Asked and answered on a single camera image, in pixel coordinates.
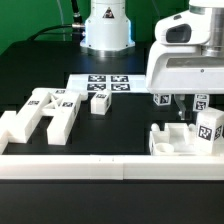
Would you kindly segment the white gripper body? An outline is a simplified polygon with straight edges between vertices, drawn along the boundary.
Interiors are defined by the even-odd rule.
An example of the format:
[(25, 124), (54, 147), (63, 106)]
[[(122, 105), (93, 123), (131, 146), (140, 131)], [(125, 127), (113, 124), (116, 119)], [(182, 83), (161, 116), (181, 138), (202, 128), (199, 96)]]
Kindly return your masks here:
[(151, 94), (224, 94), (224, 58), (201, 56), (197, 46), (156, 41), (149, 51), (146, 88)]

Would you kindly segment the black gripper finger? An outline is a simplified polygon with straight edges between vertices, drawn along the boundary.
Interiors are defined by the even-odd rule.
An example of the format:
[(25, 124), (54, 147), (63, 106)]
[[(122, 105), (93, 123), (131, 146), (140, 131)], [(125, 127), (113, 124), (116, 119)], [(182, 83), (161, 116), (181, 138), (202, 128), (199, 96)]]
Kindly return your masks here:
[(175, 100), (176, 105), (179, 108), (178, 114), (179, 114), (180, 118), (182, 120), (184, 120), (186, 118), (186, 106), (184, 103), (185, 96), (183, 94), (175, 94), (174, 100)]

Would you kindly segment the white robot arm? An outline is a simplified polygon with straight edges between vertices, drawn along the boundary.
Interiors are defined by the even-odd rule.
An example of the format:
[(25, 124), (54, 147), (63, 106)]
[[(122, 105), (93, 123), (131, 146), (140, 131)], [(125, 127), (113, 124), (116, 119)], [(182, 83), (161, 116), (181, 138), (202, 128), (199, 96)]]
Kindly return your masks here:
[(157, 22), (146, 88), (173, 95), (181, 116), (186, 94), (224, 94), (224, 0), (189, 0), (188, 10)]

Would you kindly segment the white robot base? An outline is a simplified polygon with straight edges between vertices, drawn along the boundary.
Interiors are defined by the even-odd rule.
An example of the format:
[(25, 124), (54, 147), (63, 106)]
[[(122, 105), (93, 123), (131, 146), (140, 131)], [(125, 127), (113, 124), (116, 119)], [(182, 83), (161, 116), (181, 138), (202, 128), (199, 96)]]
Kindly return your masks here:
[(100, 57), (121, 56), (134, 50), (125, 0), (91, 0), (80, 47), (83, 52)]

